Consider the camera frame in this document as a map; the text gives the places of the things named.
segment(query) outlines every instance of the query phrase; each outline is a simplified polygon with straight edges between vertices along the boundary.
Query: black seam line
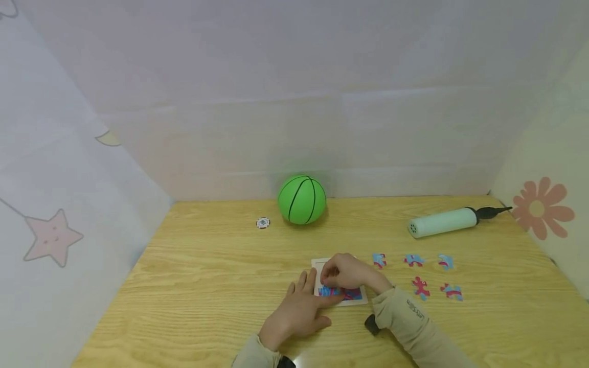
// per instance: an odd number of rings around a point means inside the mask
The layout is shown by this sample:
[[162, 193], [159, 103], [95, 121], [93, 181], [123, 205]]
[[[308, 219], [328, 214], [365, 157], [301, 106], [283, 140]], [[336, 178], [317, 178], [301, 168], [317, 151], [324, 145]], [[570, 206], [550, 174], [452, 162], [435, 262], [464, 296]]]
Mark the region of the black seam line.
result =
[[301, 181], [301, 182], [300, 182], [300, 184], [299, 184], [299, 187], [296, 189], [296, 192], [294, 192], [293, 201], [290, 203], [290, 208], [289, 208], [289, 221], [290, 221], [290, 212], [291, 212], [291, 211], [292, 211], [292, 209], [293, 209], [293, 204], [295, 203], [296, 195], [299, 193], [299, 190], [300, 190], [300, 188], [303, 186], [303, 183], [304, 183], [305, 181], [307, 181], [307, 180], [310, 180], [310, 179], [305, 179], [305, 180]]
[[321, 184], [319, 184], [319, 187], [321, 188], [321, 190], [323, 191], [323, 196], [325, 197], [325, 201], [327, 202], [327, 193], [325, 193], [325, 189], [323, 189], [323, 186]]
[[309, 215], [309, 218], [307, 219], [305, 224], [307, 224], [309, 222], [309, 220], [311, 220], [311, 217], [313, 217], [313, 211], [315, 211], [315, 199], [317, 199], [317, 194], [315, 193], [315, 184], [313, 184], [313, 179], [311, 179], [308, 176], [307, 176], [307, 178], [309, 178], [309, 180], [311, 181], [311, 185], [313, 186], [313, 208], [311, 208], [311, 214]]
[[283, 185], [282, 190], [280, 190], [280, 193], [278, 193], [278, 197], [280, 197], [280, 195], [282, 194], [282, 191], [286, 188], [287, 185], [289, 185], [290, 183], [292, 183], [294, 180], [297, 180], [297, 179], [302, 178], [304, 176], [307, 176], [307, 175], [297, 175], [296, 178], [292, 178], [291, 180], [289, 180], [288, 183], [286, 183], [285, 185]]

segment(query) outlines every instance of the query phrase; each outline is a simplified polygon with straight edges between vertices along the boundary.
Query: ball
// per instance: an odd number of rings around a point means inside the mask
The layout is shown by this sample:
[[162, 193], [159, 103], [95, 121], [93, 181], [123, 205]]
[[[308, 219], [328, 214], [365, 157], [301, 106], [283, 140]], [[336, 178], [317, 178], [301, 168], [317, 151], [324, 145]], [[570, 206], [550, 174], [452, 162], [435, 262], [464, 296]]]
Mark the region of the ball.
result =
[[288, 178], [278, 193], [278, 208], [293, 224], [306, 225], [317, 220], [325, 210], [325, 190], [308, 175]]

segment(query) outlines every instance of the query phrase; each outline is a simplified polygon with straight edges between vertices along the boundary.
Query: pink star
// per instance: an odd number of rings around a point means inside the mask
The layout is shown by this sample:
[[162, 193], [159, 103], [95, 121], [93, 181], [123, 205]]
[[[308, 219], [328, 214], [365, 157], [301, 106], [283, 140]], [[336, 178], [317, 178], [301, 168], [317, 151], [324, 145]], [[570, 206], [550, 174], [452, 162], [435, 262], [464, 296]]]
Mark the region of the pink star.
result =
[[25, 255], [25, 261], [50, 256], [60, 267], [65, 267], [68, 247], [84, 237], [68, 226], [63, 210], [49, 220], [26, 216], [25, 221], [35, 234], [35, 242]]

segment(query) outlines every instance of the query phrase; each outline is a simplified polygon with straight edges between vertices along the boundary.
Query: white chip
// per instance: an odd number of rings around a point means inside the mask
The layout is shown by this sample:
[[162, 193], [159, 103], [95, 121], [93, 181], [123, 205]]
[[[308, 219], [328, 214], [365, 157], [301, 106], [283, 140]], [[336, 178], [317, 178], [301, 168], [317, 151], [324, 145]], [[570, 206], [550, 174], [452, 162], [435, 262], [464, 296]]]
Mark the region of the white chip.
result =
[[267, 228], [270, 226], [270, 219], [267, 217], [260, 217], [256, 221], [257, 228]]

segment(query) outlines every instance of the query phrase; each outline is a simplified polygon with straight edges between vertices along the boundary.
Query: pink flower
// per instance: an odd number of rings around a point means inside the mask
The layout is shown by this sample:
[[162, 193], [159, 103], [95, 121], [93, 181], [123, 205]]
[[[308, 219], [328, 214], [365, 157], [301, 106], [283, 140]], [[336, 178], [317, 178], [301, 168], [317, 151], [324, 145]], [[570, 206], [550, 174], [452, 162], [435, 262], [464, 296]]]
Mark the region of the pink flower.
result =
[[550, 179], [543, 177], [538, 183], [526, 181], [524, 189], [521, 190], [521, 197], [514, 197], [514, 204], [517, 206], [511, 214], [517, 223], [525, 230], [530, 228], [536, 237], [545, 240], [547, 236], [546, 225], [552, 232], [561, 238], [568, 236], [567, 231], [556, 221], [568, 222], [575, 218], [575, 212], [563, 205], [555, 205], [567, 196], [567, 189], [562, 184], [550, 188]]

